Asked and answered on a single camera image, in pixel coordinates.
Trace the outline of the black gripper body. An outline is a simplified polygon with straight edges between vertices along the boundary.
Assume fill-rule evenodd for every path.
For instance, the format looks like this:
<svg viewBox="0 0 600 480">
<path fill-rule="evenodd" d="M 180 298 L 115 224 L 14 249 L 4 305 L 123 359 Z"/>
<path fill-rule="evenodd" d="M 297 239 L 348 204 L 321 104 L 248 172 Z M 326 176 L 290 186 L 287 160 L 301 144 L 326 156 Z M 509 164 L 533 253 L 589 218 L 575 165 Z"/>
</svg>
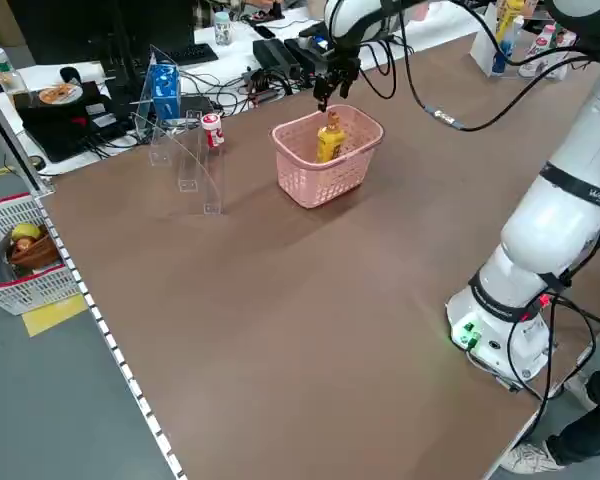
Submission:
<svg viewBox="0 0 600 480">
<path fill-rule="evenodd" d="M 329 81 L 355 81 L 359 76 L 360 48 L 336 47 L 323 54 Z"/>
</svg>

